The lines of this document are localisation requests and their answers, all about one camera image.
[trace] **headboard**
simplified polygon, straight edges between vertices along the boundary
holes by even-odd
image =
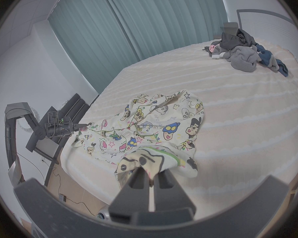
[[[298,62],[298,29],[290,18],[268,10],[246,9],[236,12],[241,29],[255,38],[289,50]]]

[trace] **star print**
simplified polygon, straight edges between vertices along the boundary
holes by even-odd
[[[141,141],[143,141],[143,139],[141,137],[137,137],[137,143],[141,143]]]
[[[114,142],[110,142],[108,145],[112,148],[115,144]]]
[[[184,95],[187,99],[191,99],[189,96],[190,94],[187,92],[185,95]]]

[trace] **wooden floor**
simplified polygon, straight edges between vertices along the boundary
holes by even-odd
[[[67,197],[66,205],[79,213],[94,218],[99,209],[106,204],[87,192],[69,177],[62,169],[60,159],[58,159],[58,161],[60,164],[54,166],[54,171],[48,183],[48,191],[57,198],[59,193],[65,195]]]

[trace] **mattress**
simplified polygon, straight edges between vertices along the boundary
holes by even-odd
[[[289,183],[298,172],[298,63],[280,46],[255,40],[286,64],[288,77],[259,63],[252,73],[235,70],[226,60],[211,59],[203,51],[211,42],[194,44],[123,69],[81,123],[120,113],[140,93],[168,95],[188,89],[205,109],[195,141],[198,176],[175,177],[197,206],[195,219],[238,202],[269,174]],[[110,204],[119,192],[115,165],[98,161],[71,143],[62,151],[62,168]]]

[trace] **curtain fold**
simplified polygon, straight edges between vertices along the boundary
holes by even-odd
[[[60,0],[49,22],[101,93],[124,67],[212,40],[227,15],[223,0]]]

